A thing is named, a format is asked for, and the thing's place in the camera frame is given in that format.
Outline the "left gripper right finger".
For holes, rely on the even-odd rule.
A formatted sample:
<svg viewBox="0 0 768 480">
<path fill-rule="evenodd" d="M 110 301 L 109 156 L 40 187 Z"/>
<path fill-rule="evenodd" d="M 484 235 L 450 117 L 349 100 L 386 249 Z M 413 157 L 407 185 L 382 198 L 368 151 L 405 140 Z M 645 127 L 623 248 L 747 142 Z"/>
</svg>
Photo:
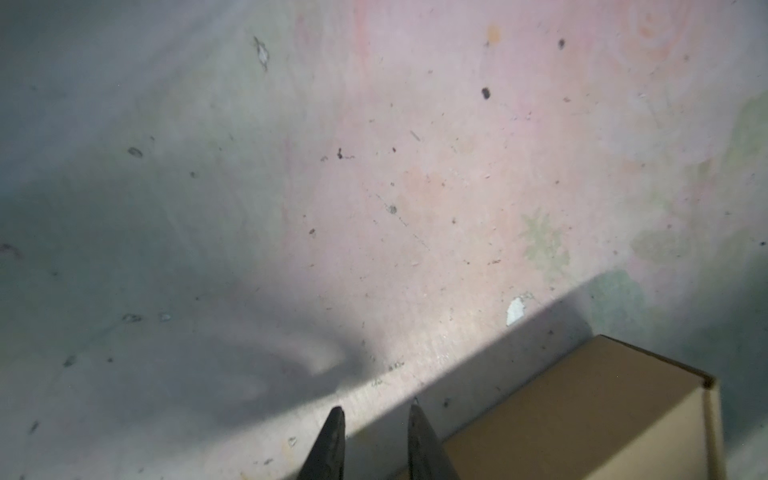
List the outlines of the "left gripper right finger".
<svg viewBox="0 0 768 480">
<path fill-rule="evenodd" d="M 440 439 L 424 411 L 412 403 L 408 417 L 408 473 L 410 480 L 458 480 Z"/>
</svg>

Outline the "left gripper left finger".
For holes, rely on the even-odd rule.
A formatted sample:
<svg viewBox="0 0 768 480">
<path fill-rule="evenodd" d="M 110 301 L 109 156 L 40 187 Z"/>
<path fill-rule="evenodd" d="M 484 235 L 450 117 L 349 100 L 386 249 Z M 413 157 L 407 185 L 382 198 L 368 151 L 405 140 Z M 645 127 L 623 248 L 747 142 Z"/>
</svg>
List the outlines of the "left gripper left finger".
<svg viewBox="0 0 768 480">
<path fill-rule="evenodd" d="M 333 407 L 321 428 L 297 480 L 342 480 L 346 447 L 346 418 L 341 406 Z"/>
</svg>

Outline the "brown cardboard box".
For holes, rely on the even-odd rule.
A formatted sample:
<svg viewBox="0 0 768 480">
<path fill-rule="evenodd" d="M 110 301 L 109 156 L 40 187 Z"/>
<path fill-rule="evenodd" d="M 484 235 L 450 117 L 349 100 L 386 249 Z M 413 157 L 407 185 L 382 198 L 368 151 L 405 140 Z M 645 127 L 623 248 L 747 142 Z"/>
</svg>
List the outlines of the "brown cardboard box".
<svg viewBox="0 0 768 480">
<path fill-rule="evenodd" d="M 459 479 L 723 479 L 720 388 L 599 335 L 441 440 Z"/>
</svg>

